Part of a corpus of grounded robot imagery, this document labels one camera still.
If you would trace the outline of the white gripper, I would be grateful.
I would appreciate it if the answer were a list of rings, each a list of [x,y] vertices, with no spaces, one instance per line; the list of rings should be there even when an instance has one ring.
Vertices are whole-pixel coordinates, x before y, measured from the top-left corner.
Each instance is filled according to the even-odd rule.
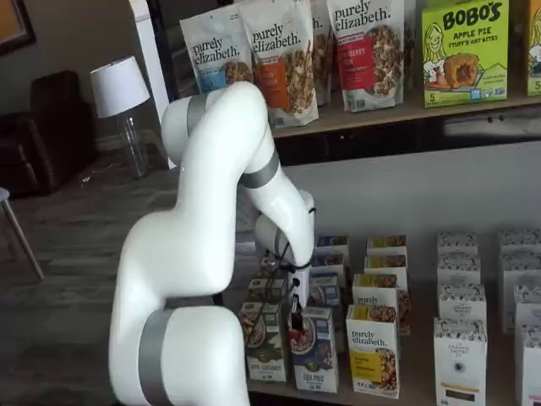
[[[288,266],[289,291],[289,329],[303,330],[303,309],[307,306],[309,298],[309,278],[311,265]]]

